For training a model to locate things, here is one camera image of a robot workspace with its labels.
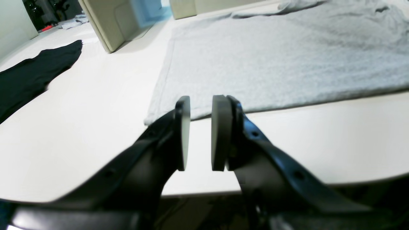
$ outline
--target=white wall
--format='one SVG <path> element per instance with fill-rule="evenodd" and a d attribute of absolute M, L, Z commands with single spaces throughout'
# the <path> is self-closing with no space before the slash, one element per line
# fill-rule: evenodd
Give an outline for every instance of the white wall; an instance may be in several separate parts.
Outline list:
<path fill-rule="evenodd" d="M 36 36 L 22 0 L 0 0 L 0 60 Z"/>

